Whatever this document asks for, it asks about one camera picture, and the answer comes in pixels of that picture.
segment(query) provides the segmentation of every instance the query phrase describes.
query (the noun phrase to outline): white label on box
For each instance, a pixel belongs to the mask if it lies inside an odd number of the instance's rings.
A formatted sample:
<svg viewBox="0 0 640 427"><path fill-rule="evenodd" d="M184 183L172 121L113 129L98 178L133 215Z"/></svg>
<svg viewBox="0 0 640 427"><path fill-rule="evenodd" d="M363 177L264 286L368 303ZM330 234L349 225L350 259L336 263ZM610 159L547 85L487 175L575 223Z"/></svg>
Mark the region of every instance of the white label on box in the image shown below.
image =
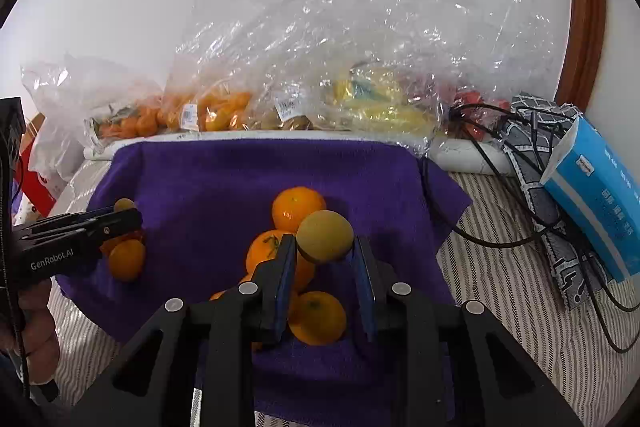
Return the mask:
<svg viewBox="0 0 640 427"><path fill-rule="evenodd" d="M587 176L591 176L593 174L593 172L595 171L595 169L593 168L593 165L591 165L591 162L587 158L585 158L583 154L580 154L580 157L577 159L575 164Z"/></svg>
<svg viewBox="0 0 640 427"><path fill-rule="evenodd" d="M282 100L281 102L276 101L276 111L282 123L296 116L303 116L305 114L299 98L290 98L289 100Z"/></svg>
<svg viewBox="0 0 640 427"><path fill-rule="evenodd" d="M190 131L198 131L198 106L194 103L186 103L182 106L180 116L180 128Z"/></svg>

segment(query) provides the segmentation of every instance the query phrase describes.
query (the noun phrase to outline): finger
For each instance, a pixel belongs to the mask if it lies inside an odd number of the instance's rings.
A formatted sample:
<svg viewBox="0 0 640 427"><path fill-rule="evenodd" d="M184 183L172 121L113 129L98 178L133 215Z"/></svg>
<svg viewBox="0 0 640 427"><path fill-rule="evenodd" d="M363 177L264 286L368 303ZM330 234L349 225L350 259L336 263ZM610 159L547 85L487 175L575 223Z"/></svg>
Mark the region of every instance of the finger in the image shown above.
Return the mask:
<svg viewBox="0 0 640 427"><path fill-rule="evenodd" d="M0 324L0 349L8 351L14 347L14 336L4 325Z"/></svg>
<svg viewBox="0 0 640 427"><path fill-rule="evenodd" d="M24 331L22 341L27 354L38 349L56 331L56 324L49 310L36 310L31 312Z"/></svg>
<svg viewBox="0 0 640 427"><path fill-rule="evenodd" d="M43 310L49 304L51 279L40 281L35 286L18 293L18 306L23 310Z"/></svg>
<svg viewBox="0 0 640 427"><path fill-rule="evenodd" d="M53 377L60 361L58 336L53 333L38 349L27 357L29 380L32 384L47 383Z"/></svg>

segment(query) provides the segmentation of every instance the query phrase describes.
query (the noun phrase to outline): purple towel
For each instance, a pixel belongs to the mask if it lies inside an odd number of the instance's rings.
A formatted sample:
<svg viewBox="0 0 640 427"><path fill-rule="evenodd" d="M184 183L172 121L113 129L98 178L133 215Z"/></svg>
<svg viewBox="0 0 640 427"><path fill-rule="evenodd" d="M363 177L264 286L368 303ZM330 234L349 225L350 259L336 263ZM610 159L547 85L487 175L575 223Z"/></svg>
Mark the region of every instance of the purple towel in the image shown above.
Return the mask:
<svg viewBox="0 0 640 427"><path fill-rule="evenodd" d="M434 166L430 182L457 221L468 196ZM374 255L391 263L400 280L452 302L436 261L450 230L430 216L417 160L396 146L348 140L125 147L89 209L135 200L146 232L143 273L134 283L120 283L101 261L89 277L58 281L89 319L124 343L167 299L194 303L236 285L246 273L251 241L274 228L271 202L298 185L320 192L356 234L367 235ZM364 340L351 271L345 262L318 267L308 290L328 291L342 302L348 331L323 347L302 344L287 331L278 346L255 353L255 408L314 426L389 425L392 360Z"/></svg>

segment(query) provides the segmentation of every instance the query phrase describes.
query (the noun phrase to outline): bed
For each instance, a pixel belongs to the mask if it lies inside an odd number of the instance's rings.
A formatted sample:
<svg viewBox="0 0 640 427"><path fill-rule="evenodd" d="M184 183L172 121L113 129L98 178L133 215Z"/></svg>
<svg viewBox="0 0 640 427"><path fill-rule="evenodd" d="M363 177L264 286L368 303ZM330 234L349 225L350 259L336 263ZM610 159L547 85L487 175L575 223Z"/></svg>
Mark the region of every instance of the bed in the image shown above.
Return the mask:
<svg viewBox="0 0 640 427"><path fill-rule="evenodd" d="M86 208L109 161L86 161L69 183L53 213ZM513 241L531 233L530 219L494 176L450 172L472 204L460 227L489 241ZM511 181L518 188L514 178ZM438 263L457 303L478 299L519 341L588 427L605 426L640 377L639 347L624 355L610 349L591 303L568 312L552 279L542 247L530 243L511 250L472 244L451 233ZM611 283L623 303L636 301L631 281ZM623 314L598 294L605 320L620 344L640 327L637 314ZM75 404L115 357L120 345L60 293L54 283L49 308L56 320L61 361L55 378L62 402ZM198 424L200 392L194 391L192 425ZM256 425L282 425L256 412Z"/></svg>

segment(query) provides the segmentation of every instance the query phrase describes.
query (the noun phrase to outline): blue tissue box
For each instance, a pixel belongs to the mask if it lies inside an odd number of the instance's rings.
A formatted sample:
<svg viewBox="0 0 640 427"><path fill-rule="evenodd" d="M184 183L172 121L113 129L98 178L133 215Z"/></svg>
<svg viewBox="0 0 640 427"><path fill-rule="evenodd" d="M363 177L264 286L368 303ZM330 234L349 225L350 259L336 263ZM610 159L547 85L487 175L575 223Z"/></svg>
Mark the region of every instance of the blue tissue box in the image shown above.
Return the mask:
<svg viewBox="0 0 640 427"><path fill-rule="evenodd" d="M540 179L621 282L640 271L640 189L584 118L576 118Z"/></svg>

